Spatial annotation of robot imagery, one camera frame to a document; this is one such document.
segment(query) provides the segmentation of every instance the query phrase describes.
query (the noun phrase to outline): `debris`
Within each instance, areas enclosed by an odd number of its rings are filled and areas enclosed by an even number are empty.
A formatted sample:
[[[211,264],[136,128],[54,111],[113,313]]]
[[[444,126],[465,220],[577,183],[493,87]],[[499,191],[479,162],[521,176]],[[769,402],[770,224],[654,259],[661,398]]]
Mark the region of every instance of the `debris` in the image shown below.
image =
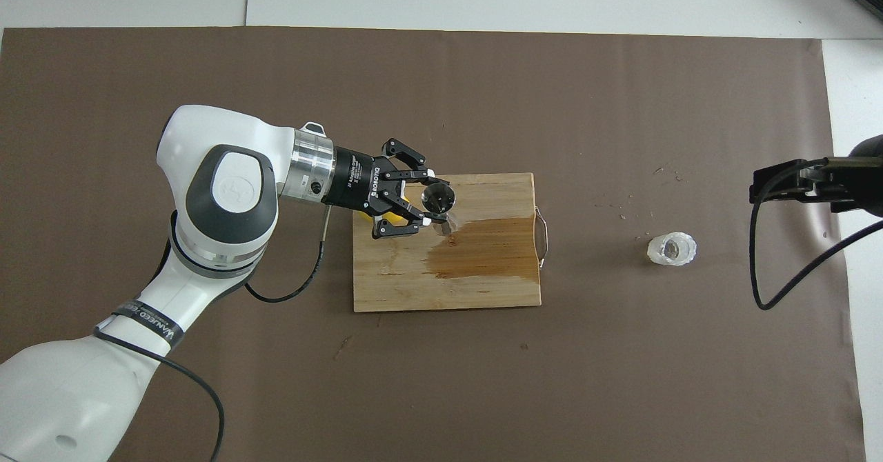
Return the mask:
[[[331,358],[332,361],[337,360],[337,356],[340,355],[340,352],[344,351],[344,348],[346,348],[346,344],[350,342],[351,337],[353,337],[353,336],[352,335],[347,336],[347,337],[345,337],[345,339],[343,341],[340,342],[340,348],[337,349],[337,352],[334,354],[334,357]]]

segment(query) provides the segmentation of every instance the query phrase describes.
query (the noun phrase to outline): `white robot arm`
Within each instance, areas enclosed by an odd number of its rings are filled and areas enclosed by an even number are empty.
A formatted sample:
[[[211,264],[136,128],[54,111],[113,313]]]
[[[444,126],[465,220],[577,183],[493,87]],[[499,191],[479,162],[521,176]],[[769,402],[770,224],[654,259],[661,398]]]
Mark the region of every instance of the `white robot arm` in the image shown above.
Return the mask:
[[[375,238],[443,223],[453,205],[447,183],[395,139],[370,157],[335,147],[316,123],[275,127],[201,105],[168,120],[157,163],[177,209],[160,272],[94,335],[35,345],[0,365],[0,460],[110,458],[159,362],[108,340],[167,355],[209,304],[246,284],[277,224],[279,196],[364,211],[375,218]],[[439,192],[424,202],[432,211],[401,199],[414,181]],[[407,224],[389,223],[385,212]]]

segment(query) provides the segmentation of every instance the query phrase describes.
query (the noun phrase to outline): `brown liquid stain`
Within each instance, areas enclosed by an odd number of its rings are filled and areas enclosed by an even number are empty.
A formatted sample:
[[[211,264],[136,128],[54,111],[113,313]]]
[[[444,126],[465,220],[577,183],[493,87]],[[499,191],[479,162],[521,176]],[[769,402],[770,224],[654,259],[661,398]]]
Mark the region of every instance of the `brown liquid stain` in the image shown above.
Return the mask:
[[[532,217],[470,221],[426,258],[428,273],[440,279],[518,276],[539,284],[537,264]]]

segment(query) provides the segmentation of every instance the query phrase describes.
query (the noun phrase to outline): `brown paper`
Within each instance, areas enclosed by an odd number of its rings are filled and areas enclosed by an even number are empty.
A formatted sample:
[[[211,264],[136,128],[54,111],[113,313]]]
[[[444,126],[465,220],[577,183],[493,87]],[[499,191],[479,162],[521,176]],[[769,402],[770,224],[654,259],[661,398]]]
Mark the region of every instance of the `brown paper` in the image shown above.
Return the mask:
[[[819,41],[312,28],[7,29],[0,361],[85,336],[148,282],[173,208],[155,146],[202,103],[391,137],[439,174],[530,170],[543,305],[353,314],[350,213],[313,286],[236,292],[172,357],[218,390],[221,460],[861,460],[842,257],[779,307],[748,286],[751,172],[831,153]],[[312,268],[320,205],[284,201],[253,284]],[[681,230],[682,268],[646,258]],[[761,213],[771,295],[838,239]],[[114,460],[207,459],[215,412],[161,368]]]

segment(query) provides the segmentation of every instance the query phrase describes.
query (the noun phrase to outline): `cutting board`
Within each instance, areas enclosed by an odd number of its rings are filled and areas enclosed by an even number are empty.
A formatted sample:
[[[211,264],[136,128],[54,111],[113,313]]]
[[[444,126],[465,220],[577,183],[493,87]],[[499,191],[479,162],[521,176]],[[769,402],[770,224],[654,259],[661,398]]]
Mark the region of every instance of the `cutting board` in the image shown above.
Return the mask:
[[[539,305],[533,173],[444,176],[457,195],[453,232],[372,239],[353,216],[356,312]],[[423,186],[408,185],[419,205]]]

